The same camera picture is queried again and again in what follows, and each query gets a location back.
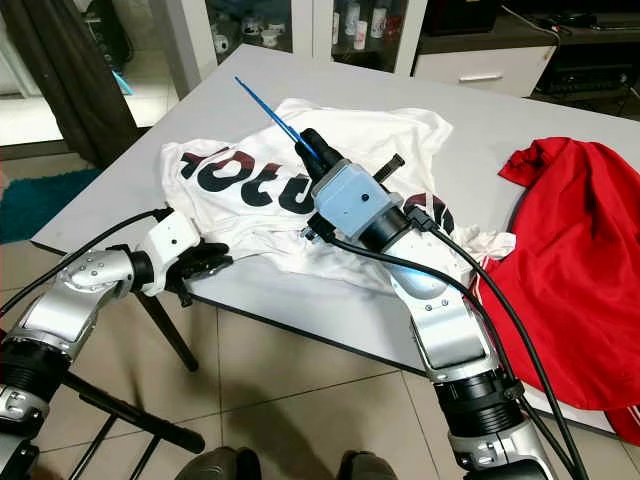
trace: shoe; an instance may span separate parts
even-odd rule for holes
[[[176,480],[261,480],[260,461],[253,450],[219,447],[187,463]]]
[[[342,457],[337,480],[398,480],[386,460],[371,452],[347,451]]]

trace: white table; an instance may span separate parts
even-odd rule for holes
[[[286,97],[300,97],[332,107],[423,107],[438,112],[453,124],[454,131],[434,159],[437,193],[461,225],[506,228],[522,188],[498,177],[497,171],[511,153],[536,138],[599,141],[640,169],[640,123],[634,121],[242,46],[33,241],[72,251],[118,221],[162,206],[157,160],[165,142],[197,137],[236,141],[267,126],[269,119],[233,81],[234,75],[272,106]],[[126,242],[133,246],[151,224],[130,227],[105,245]],[[422,371],[409,334],[408,313],[394,296],[282,273],[256,257],[190,287],[202,300],[223,308]],[[536,398],[532,401],[544,408]],[[565,413],[568,418],[610,430],[604,415],[572,409]]]

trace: blue screwdriver shaft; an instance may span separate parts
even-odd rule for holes
[[[253,90],[251,90],[242,80],[240,80],[238,77],[233,77],[233,78],[236,80],[236,82],[240,84],[242,88],[244,88],[247,91],[247,93],[251,96],[251,98],[253,98],[258,103],[258,105],[262,107],[262,109],[267,113],[267,115],[269,115],[269,117],[271,117],[271,119],[274,122],[276,122],[276,124],[282,130],[284,130],[284,133],[289,135],[291,140],[293,140],[295,143],[297,142],[302,143],[302,145],[304,145],[306,149],[309,150],[309,152],[311,152],[311,155],[313,155],[316,160],[320,161],[320,156],[316,153],[316,151],[313,148],[311,148],[311,145],[309,145],[306,142],[306,140],[300,136],[298,132],[296,132],[292,127],[284,123],[284,121],[278,115],[276,115],[276,113],[273,110],[271,110],[269,106],[266,103],[264,103],[260,99],[260,97],[258,97],[258,95],[256,95],[253,92]]]

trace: cable connector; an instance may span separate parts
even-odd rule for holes
[[[302,236],[307,240],[313,241],[319,236],[325,242],[332,243],[336,238],[333,233],[336,227],[319,213],[313,214],[307,221],[307,225],[308,227],[302,230]]]
[[[152,210],[152,215],[153,218],[156,219],[156,222],[160,223],[162,220],[164,220],[165,218],[167,218],[169,215],[171,215],[173,213],[173,208],[171,207],[166,207],[166,208],[156,208],[155,210]]]
[[[416,205],[412,205],[407,212],[407,219],[411,222],[411,225],[416,227],[421,232],[430,232],[433,230],[438,230],[438,224],[436,221],[431,218],[427,212],[417,207]]]
[[[520,379],[517,379],[515,383],[504,389],[502,392],[504,398],[507,400],[519,400],[524,397],[524,385]]]

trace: black cable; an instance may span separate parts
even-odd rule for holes
[[[631,85],[628,85],[627,94],[625,95],[624,99],[622,100],[622,103],[620,104],[620,107],[618,108],[618,111],[616,112],[616,117],[619,117],[620,115],[622,115],[624,107],[627,106],[627,102],[629,101],[630,96],[631,96]]]
[[[629,91],[633,94],[634,97],[636,97],[636,99],[640,100],[640,93],[638,93],[635,87],[629,87]]]
[[[573,463],[575,465],[575,469],[576,469],[575,472],[578,475],[578,478],[587,480],[589,476],[587,475],[587,471],[584,467],[584,463],[582,463],[582,458],[580,458],[580,453],[578,452],[578,448],[576,447],[576,444],[573,440],[571,431],[569,430],[569,426],[567,425],[567,422],[562,416],[562,411],[560,410],[560,405],[558,405],[558,400],[556,400],[556,397],[553,393],[553,388],[551,387],[551,382],[549,381],[549,377],[547,377],[544,367],[542,366],[542,362],[540,361],[540,357],[538,356],[536,348],[533,345],[533,342],[531,341],[531,338],[529,337],[529,334],[527,333],[527,330],[525,329],[524,324],[522,323],[522,320],[520,320],[520,317],[518,317],[518,314],[515,312],[515,310],[507,300],[507,298],[502,293],[502,291],[500,291],[498,286],[491,279],[489,274],[475,261],[475,259],[471,255],[465,252],[462,247],[460,247],[453,240],[451,240],[447,235],[440,232],[439,230],[433,228],[430,230],[430,232],[438,240],[445,243],[449,248],[451,248],[458,255],[460,255],[469,265],[471,265],[471,267],[476,271],[476,273],[480,276],[480,278],[482,278],[487,283],[487,285],[489,286],[493,294],[496,296],[496,298],[504,308],[504,310],[509,314],[509,317],[511,317],[511,320],[513,321],[513,324],[516,327],[516,330],[518,331],[520,339],[522,340],[522,343],[524,344],[529,354],[529,357],[531,358],[531,363],[533,364],[533,367],[536,370],[536,373],[538,374],[540,383],[542,383],[545,396],[547,397],[547,400],[549,401],[549,405],[551,406],[551,411],[553,412],[553,415],[556,419],[556,423],[558,424],[558,428],[560,429],[560,433],[562,434],[562,438],[564,439],[564,442],[567,445],[567,448],[569,449],[569,455],[571,455],[571,459],[573,460]]]
[[[560,445],[556,437],[554,437],[553,433],[551,433],[551,430],[549,430],[549,427],[547,427],[547,425],[542,421],[540,415],[538,415],[538,412],[535,411],[535,409],[531,406],[531,404],[525,397],[522,397],[519,400],[519,403],[520,407],[525,412],[527,412],[527,415],[533,421],[535,426],[538,427],[538,430],[540,430],[542,436],[547,440],[547,442],[549,442],[549,445],[551,446],[553,451],[556,452],[556,455],[558,455],[558,458],[564,465],[564,468],[566,468],[573,477],[575,475],[575,467],[571,462],[571,459],[565,453],[564,448],[562,448],[562,445]]]
[[[533,28],[534,30],[538,30],[539,32],[544,32],[544,33],[548,33],[549,35],[553,35],[554,38],[556,39],[556,46],[559,47],[560,46],[560,42],[561,37],[558,34],[558,32],[554,32],[553,30],[549,30],[547,28],[543,28],[539,25],[536,25],[535,23],[533,23],[531,20],[523,17],[522,15],[520,15],[519,13],[514,12],[513,10],[511,10],[510,8],[508,8],[506,5],[500,5],[502,7],[502,9],[507,12],[509,15],[513,15],[514,17],[516,17],[518,20],[520,20],[521,22],[526,23],[527,25],[529,25],[531,28]]]
[[[391,263],[391,264],[399,265],[399,266],[405,267],[405,268],[411,268],[413,270],[417,270],[419,272],[426,273],[427,275],[430,275],[430,276],[432,276],[434,278],[437,278],[437,279],[439,279],[439,280],[441,280],[441,281],[443,281],[445,283],[450,284],[452,287],[454,287],[456,290],[458,290],[462,295],[464,295],[469,300],[469,302],[474,306],[474,308],[476,308],[478,310],[478,312],[482,316],[482,319],[484,321],[485,327],[487,328],[487,330],[489,330],[489,334],[494,338],[494,346],[496,348],[496,352],[498,353],[498,356],[500,357],[500,361],[503,363],[503,368],[505,369],[505,372],[507,373],[507,376],[511,380],[514,380],[516,378],[514,373],[513,373],[512,368],[511,368],[511,365],[509,363],[509,360],[507,358],[506,352],[504,351],[504,346],[502,345],[502,342],[500,340],[500,337],[498,336],[497,330],[495,329],[495,326],[493,325],[493,322],[491,322],[487,311],[484,309],[484,307],[479,302],[479,300],[475,297],[475,295],[473,295],[473,293],[467,287],[465,287],[462,283],[458,282],[456,279],[450,277],[446,273],[443,273],[443,272],[441,272],[439,270],[435,270],[433,268],[427,267],[426,265],[421,265],[419,263],[415,263],[415,262],[412,262],[410,260],[405,260],[404,258],[394,257],[392,255],[386,255],[384,253],[372,252],[372,251],[367,250],[365,248],[361,248],[361,247],[358,247],[356,245],[352,245],[350,243],[338,240],[335,237],[330,238],[330,239],[325,239],[325,240],[327,240],[329,243],[331,243],[332,245],[335,245],[338,248],[346,250],[347,252],[355,253],[357,255],[361,255],[363,257],[368,257],[368,258],[371,258],[373,260],[378,260],[380,262]],[[572,462],[569,459],[569,457],[567,457],[567,454],[565,453],[564,449],[558,443],[558,441],[553,436],[553,434],[549,431],[547,426],[544,423],[542,423],[542,421],[540,420],[540,417],[538,416],[538,414],[533,410],[531,405],[526,401],[526,399],[524,399],[524,397],[522,398],[522,402],[523,402],[523,407],[524,407],[525,411],[532,418],[532,421],[534,422],[534,424],[536,426],[538,426],[538,428],[540,429],[540,432],[547,439],[547,441],[549,442],[549,445],[554,450],[554,452],[558,455],[558,458],[560,459],[562,464],[565,466],[565,468],[567,469],[567,471],[569,472],[571,477],[580,478],[580,477],[576,477],[577,474],[576,474],[575,466],[572,464]]]
[[[165,218],[172,211],[173,210],[171,208],[149,210],[147,212],[143,212],[143,213],[139,213],[137,215],[134,215],[133,217],[128,218],[126,220],[123,220],[122,222],[120,222],[120,223],[114,225],[113,227],[109,228],[108,230],[106,230],[105,232],[101,233],[100,235],[98,235],[96,238],[94,238],[90,242],[84,244],[82,247],[80,247],[74,253],[72,253],[71,255],[66,257],[64,260],[62,260],[59,264],[57,264],[55,267],[53,267],[47,273],[45,273],[44,275],[38,277],[33,282],[31,282],[29,285],[27,285],[22,290],[20,290],[18,293],[16,293],[13,297],[11,297],[7,301],[7,303],[5,303],[2,307],[0,307],[0,318],[4,317],[5,314],[9,310],[11,310],[13,307],[15,307],[16,304],[18,302],[20,302],[20,300],[22,300],[24,297],[29,295],[29,293],[34,291],[40,285],[44,284],[47,280],[53,278],[63,268],[65,268],[68,265],[70,265],[71,263],[73,263],[75,260],[80,258],[84,253],[86,253],[87,250],[89,250],[91,247],[97,245],[98,243],[103,241],[105,238],[113,235],[118,230],[122,230],[124,227],[127,227],[127,226],[131,225],[132,223],[135,223],[135,222],[137,222],[139,220],[142,220],[144,218],[147,218],[147,217],[155,217],[156,220],[160,221],[161,219]]]

